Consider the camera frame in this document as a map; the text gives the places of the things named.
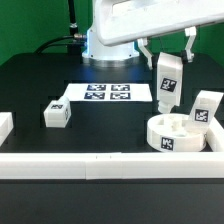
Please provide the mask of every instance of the white paper sheet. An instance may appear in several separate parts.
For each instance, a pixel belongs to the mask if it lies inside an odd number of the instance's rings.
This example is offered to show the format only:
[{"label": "white paper sheet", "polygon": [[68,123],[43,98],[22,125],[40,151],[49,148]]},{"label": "white paper sheet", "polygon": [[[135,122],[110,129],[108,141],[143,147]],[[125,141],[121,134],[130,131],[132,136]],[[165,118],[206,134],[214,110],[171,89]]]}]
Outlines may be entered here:
[{"label": "white paper sheet", "polygon": [[148,84],[69,84],[64,96],[70,101],[152,101]]}]

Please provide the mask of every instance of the black and white pattern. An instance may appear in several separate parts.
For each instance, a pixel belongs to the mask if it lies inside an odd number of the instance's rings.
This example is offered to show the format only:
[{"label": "black and white pattern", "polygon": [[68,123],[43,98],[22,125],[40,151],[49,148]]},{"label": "black and white pattern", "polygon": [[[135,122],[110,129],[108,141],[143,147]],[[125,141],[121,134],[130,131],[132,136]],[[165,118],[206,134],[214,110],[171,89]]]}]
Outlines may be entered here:
[{"label": "black and white pattern", "polygon": [[164,78],[163,81],[162,81],[160,89],[168,91],[168,92],[174,92],[175,88],[176,88],[176,85],[177,85],[177,81],[172,80],[172,79]]},{"label": "black and white pattern", "polygon": [[111,93],[110,99],[111,100],[130,100],[131,94],[130,93]]},{"label": "black and white pattern", "polygon": [[195,110],[195,121],[208,122],[209,111],[208,110]]},{"label": "black and white pattern", "polygon": [[174,140],[170,138],[162,137],[161,139],[161,148],[167,150],[173,150],[174,147]]},{"label": "black and white pattern", "polygon": [[88,85],[87,90],[88,91],[105,91],[106,85],[100,85],[100,84],[92,84]]},{"label": "black and white pattern", "polygon": [[63,105],[61,105],[61,104],[54,104],[51,106],[51,109],[60,110],[60,109],[62,109],[62,107],[63,107]]},{"label": "black and white pattern", "polygon": [[85,94],[84,99],[85,100],[104,100],[105,98],[105,93],[98,93],[98,92],[87,92]]},{"label": "black and white pattern", "polygon": [[130,91],[130,85],[112,85],[111,91]]}]

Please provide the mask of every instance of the green wall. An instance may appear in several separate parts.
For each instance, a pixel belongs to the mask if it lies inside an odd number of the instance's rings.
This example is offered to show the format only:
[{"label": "green wall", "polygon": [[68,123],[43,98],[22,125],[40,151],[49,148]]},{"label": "green wall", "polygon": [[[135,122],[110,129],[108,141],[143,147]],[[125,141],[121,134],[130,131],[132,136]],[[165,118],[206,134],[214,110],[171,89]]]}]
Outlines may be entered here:
[{"label": "green wall", "polygon": [[[86,32],[92,21],[91,0],[74,1],[79,30]],[[42,43],[69,34],[68,26],[67,0],[1,0],[0,64],[15,54],[33,52]],[[193,51],[207,53],[224,66],[224,24],[200,28],[198,33]],[[161,41],[154,38],[150,48],[153,52],[162,48],[175,52],[182,50],[186,41],[180,32],[163,36]]]}]

